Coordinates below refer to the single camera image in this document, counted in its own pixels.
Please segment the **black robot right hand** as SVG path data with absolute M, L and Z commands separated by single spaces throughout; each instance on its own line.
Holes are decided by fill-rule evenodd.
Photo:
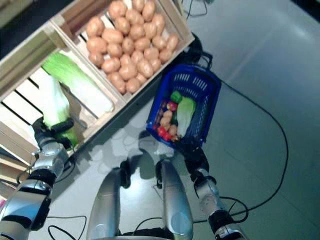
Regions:
M 208 159 L 201 147 L 189 151 L 184 157 L 187 171 L 194 182 L 199 176 L 207 176 L 210 166 Z

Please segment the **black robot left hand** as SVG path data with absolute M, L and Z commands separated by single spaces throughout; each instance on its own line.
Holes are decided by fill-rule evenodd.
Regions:
M 46 126 L 43 117 L 38 118 L 32 124 L 34 138 L 41 151 L 44 146 L 49 143 L 60 143 L 66 150 L 73 148 L 75 145 L 72 143 L 72 138 L 70 136 L 63 136 L 63 134 L 66 134 L 73 126 L 74 121 L 70 117 L 65 121 L 54 124 L 51 128 Z

